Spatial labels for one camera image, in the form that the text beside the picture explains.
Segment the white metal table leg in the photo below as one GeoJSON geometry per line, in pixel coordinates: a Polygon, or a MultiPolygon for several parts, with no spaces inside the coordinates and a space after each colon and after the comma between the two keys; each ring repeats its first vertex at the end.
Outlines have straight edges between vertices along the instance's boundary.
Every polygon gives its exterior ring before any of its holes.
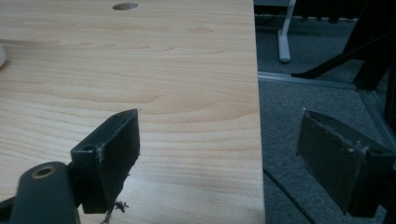
{"type": "Polygon", "coordinates": [[[290,45],[288,39],[288,31],[290,28],[291,18],[293,14],[296,0],[289,0],[286,16],[282,28],[277,32],[277,43],[278,43],[278,59],[281,63],[290,62],[290,45]]]}

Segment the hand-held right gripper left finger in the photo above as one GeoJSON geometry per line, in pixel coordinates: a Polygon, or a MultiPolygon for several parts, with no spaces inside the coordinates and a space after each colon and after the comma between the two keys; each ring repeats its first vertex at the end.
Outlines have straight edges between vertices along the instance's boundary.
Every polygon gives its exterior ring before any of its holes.
{"type": "Polygon", "coordinates": [[[114,209],[139,155],[136,109],[109,117],[71,150],[75,199],[86,214],[103,214],[114,209]]]}

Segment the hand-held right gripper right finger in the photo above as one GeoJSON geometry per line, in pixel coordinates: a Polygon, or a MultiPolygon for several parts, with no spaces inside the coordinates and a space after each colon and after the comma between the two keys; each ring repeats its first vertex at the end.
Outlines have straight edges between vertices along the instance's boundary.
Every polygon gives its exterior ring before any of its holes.
{"type": "Polygon", "coordinates": [[[296,154],[345,214],[396,217],[396,153],[318,112],[302,115],[296,154]]]}

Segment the black stand leg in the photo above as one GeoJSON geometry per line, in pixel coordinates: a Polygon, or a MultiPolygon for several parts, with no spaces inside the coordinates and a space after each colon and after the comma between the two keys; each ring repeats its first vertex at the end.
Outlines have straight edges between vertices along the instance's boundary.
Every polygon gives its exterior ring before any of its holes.
{"type": "Polygon", "coordinates": [[[305,78],[305,79],[314,79],[316,77],[321,76],[322,74],[334,69],[335,67],[346,63],[349,60],[352,60],[355,56],[362,55],[363,53],[368,52],[369,50],[379,46],[386,40],[386,35],[381,35],[373,40],[368,41],[365,44],[357,46],[354,49],[347,50],[333,58],[329,61],[322,63],[312,69],[309,69],[302,73],[292,73],[292,77],[305,78]]]}

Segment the aluminium floor rail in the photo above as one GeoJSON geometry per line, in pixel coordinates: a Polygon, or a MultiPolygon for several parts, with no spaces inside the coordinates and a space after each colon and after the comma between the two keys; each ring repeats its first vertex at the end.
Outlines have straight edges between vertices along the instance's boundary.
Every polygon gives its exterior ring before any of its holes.
{"type": "Polygon", "coordinates": [[[368,113],[372,117],[378,132],[383,138],[386,146],[396,150],[396,134],[388,126],[382,115],[382,108],[379,98],[375,91],[358,90],[351,81],[344,81],[332,78],[307,79],[293,77],[291,74],[279,74],[272,72],[258,72],[259,81],[288,82],[303,85],[312,85],[325,88],[335,88],[342,90],[355,91],[365,105],[368,113]]]}

